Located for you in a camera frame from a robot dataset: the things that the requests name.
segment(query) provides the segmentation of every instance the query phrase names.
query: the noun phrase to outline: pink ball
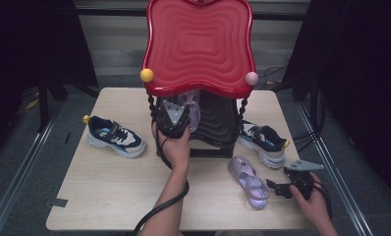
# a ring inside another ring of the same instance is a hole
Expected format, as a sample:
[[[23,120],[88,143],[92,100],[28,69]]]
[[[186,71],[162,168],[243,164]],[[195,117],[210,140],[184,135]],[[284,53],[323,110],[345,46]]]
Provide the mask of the pink ball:
[[[256,72],[249,72],[245,76],[245,80],[247,81],[247,84],[250,86],[256,85],[257,81],[259,80],[259,76]]]

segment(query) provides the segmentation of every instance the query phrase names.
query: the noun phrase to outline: pink sandal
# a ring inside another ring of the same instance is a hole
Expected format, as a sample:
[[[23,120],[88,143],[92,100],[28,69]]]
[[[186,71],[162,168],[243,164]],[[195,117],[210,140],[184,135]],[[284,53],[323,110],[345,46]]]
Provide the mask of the pink sandal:
[[[178,96],[178,99],[180,100],[180,105],[187,106],[190,109],[190,132],[193,133],[199,123],[200,120],[200,109],[198,106],[199,103],[199,89],[196,90],[190,90],[187,92],[184,92]]]
[[[251,206],[265,208],[270,190],[263,180],[256,177],[253,166],[245,158],[235,156],[230,159],[229,169],[245,190]]]

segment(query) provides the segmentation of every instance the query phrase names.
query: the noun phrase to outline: black and white sneaker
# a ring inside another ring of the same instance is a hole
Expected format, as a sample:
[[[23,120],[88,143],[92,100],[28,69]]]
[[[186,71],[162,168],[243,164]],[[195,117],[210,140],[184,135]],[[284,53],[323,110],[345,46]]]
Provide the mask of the black and white sneaker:
[[[262,163],[272,169],[281,168],[285,163],[285,148],[290,141],[282,139],[269,126],[257,126],[242,120],[244,129],[238,142],[245,148],[254,149]]]
[[[115,121],[92,116],[88,121],[88,143],[96,148],[112,147],[123,157],[137,157],[143,153],[145,142],[135,132],[120,126]]]

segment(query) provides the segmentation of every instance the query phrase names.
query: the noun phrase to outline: human hand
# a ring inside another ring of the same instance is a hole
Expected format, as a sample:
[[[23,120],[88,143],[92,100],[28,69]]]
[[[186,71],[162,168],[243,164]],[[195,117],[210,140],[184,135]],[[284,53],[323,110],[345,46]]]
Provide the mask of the human hand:
[[[314,173],[310,174],[315,182],[314,185],[321,189],[321,185],[319,184],[321,183],[320,179]],[[308,201],[303,197],[300,190],[295,185],[290,185],[290,191],[303,214],[317,229],[320,235],[337,235],[327,212],[327,204],[324,196],[319,191],[312,189]]]
[[[152,124],[152,135],[156,139],[156,122]],[[187,126],[183,136],[180,139],[167,138],[158,130],[158,139],[162,151],[171,163],[172,167],[187,167],[190,162],[190,128]]]

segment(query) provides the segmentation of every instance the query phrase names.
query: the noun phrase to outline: red plastic stool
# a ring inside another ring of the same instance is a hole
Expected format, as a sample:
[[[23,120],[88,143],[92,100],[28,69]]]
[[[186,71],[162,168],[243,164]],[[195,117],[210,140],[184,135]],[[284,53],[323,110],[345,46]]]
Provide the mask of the red plastic stool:
[[[152,118],[161,99],[174,102],[177,95],[200,89],[201,118],[191,139],[219,149],[192,149],[192,156],[231,157],[247,98],[257,82],[250,4],[247,0],[151,0],[147,22],[149,41],[140,76]],[[238,98],[243,99],[239,113]]]

